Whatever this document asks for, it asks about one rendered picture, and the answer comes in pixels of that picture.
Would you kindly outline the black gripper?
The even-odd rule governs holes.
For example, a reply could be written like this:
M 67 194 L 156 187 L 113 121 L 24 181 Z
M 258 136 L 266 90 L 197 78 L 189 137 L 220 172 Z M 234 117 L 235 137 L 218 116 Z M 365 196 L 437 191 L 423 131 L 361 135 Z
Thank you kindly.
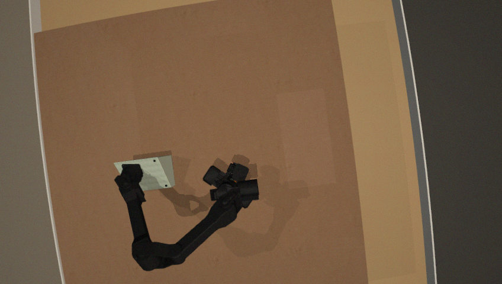
M 227 174 L 224 172 L 221 172 L 220 169 L 216 168 L 215 166 L 211 166 L 206 174 L 203 177 L 203 181 L 210 186 L 213 185 L 214 187 L 218 188 L 222 183 L 224 182 L 230 182 L 236 187 L 238 185 L 236 182 L 233 180 L 228 180 L 227 179 Z M 247 208 L 252 201 L 242 201 L 243 207 Z

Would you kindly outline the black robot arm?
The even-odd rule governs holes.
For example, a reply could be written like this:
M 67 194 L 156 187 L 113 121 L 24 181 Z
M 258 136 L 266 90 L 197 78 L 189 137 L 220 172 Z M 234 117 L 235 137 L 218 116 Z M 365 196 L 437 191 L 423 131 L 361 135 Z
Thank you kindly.
M 141 208 L 142 203 L 146 202 L 139 185 L 143 177 L 142 169 L 139 164 L 122 164 L 121 167 L 121 176 L 117 175 L 114 180 L 130 216 L 134 237 L 132 256 L 146 271 L 182 264 L 215 231 L 237 218 L 237 213 L 243 207 L 242 201 L 259 200 L 257 179 L 245 180 L 249 169 L 239 163 L 230 163 L 227 179 L 238 182 L 238 185 L 234 187 L 232 183 L 224 182 L 217 189 L 211 189 L 211 201 L 215 203 L 208 215 L 176 244 L 152 242 Z

